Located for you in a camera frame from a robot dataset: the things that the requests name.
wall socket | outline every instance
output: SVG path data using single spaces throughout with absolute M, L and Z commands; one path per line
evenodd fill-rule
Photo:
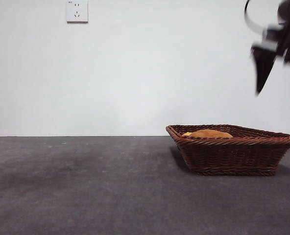
M 67 1 L 67 22 L 87 23 L 88 22 L 88 1 L 72 0 Z

white wall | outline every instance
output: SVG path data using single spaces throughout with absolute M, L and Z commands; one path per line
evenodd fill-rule
M 245 1 L 0 0 L 0 136 L 166 135 L 169 124 L 229 123 L 290 133 L 290 67 L 259 97 Z M 249 14 L 276 22 L 277 1 Z

wicker basket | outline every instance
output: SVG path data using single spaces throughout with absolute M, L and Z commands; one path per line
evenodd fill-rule
M 212 129 L 233 138 L 183 137 L 186 132 Z M 176 142 L 190 170 L 199 175 L 274 175 L 290 148 L 290 135 L 233 125 L 171 125 L 166 130 Z

floor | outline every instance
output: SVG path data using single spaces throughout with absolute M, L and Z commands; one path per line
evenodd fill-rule
M 0 235 L 290 235 L 277 174 L 197 176 L 170 137 L 0 138 Z

bread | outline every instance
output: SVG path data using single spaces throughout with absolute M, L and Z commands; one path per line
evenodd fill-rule
M 192 132 L 184 133 L 182 136 L 190 136 L 190 134 L 192 134 Z
M 201 138 L 232 138 L 229 133 L 226 132 L 221 132 L 221 131 L 215 131 L 215 130 L 209 130 L 209 129 L 204 129 L 204 130 L 199 130 L 195 131 L 190 134 L 190 137 L 201 137 Z

